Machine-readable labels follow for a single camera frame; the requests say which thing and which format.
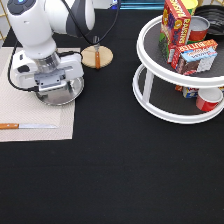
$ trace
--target kitchen knife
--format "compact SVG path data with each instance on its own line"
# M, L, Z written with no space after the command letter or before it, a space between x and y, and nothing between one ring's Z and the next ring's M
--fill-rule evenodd
M98 36L94 36L93 37L93 43L96 43L99 41L99 37ZM96 69L100 69L100 53L99 53L99 48L100 48L100 44L96 44L94 45L95 48L95 63L96 63Z
M46 129L46 128L57 128L55 125L51 124L13 124L6 123L0 124L0 129Z

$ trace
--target cardboard box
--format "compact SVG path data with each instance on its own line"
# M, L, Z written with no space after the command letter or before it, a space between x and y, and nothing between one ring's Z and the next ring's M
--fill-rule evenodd
M179 91L179 92L182 92L183 91L183 86L176 85L175 90Z
M181 53L184 53L184 52L190 51L190 50L204 49L204 48L209 48L209 47L212 47L214 50L216 50L217 46L218 46L218 44L214 40L207 40L207 41L203 41L203 42L199 42L199 43L188 44L185 46L177 47L175 49L175 53L173 56L171 66L174 69L177 68Z
M190 50L181 53L176 71L179 74L190 75L211 69L217 52L210 48Z
M198 96L198 90L196 88L183 87L183 96L185 98L193 98Z
M219 87L219 89L224 93L224 86Z
M171 63L176 46L185 45L191 15L181 0L165 0L159 47L167 63Z

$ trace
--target black cable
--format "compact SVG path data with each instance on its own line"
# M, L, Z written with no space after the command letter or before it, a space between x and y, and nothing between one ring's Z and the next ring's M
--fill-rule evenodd
M58 57L60 57L60 58L68 56L68 55L79 54L81 56L81 58L83 59L82 54L78 51L67 51L67 52L62 52L62 53L59 53L56 51L56 53L57 53Z
M85 34L83 34L82 29L80 28L78 22L76 21L76 18L74 16L72 10L69 8L67 2L65 0L61 0L61 1L64 3L65 7L67 8L67 10L69 12L69 15L71 16L71 18L72 18L74 24L76 25L76 27L78 28L79 32L81 33L81 35L83 36L83 38L90 45L96 45L96 44L100 43L107 36L107 34L112 30L112 28L114 27L115 23L117 22L118 13L119 13L119 10L120 10L120 5L121 5L121 2L120 2L121 0L117 0L117 13L116 13L116 16L115 16L115 19L114 19L114 22L113 22L112 26L109 28L109 30L103 35L103 37L99 41L97 41L96 43L93 43L93 42L91 42L90 40L87 39L87 37L85 36Z
M20 88L20 87L14 85L14 83L12 82L12 80L10 78L10 73L11 73L11 68L12 68L12 60L13 60L13 56L16 52L17 45L18 45L18 40L16 39L16 43L15 43L15 46L13 48L12 56L11 56L11 59L10 59L10 62L9 62L8 81L15 89L26 91L26 92L39 92L39 87L38 86L34 86L34 87L31 87L31 88L28 88L28 89Z

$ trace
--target table surface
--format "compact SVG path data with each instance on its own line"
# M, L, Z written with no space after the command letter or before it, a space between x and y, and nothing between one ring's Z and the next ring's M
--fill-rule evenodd
M99 71L84 67L72 140L0 143L1 224L224 223L224 113L173 124L144 110L132 91L138 34L161 14L120 12L102 42L113 62ZM89 38L102 36L114 15L96 10ZM88 47L83 39L54 38L58 47ZM14 43L10 31L4 46Z

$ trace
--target red can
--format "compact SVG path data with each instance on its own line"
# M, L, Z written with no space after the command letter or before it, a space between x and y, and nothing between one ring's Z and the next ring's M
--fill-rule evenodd
M210 23L200 16L192 16L187 44L201 42L205 39Z
M223 93L219 88L199 89L196 106L202 111L213 110L223 99Z

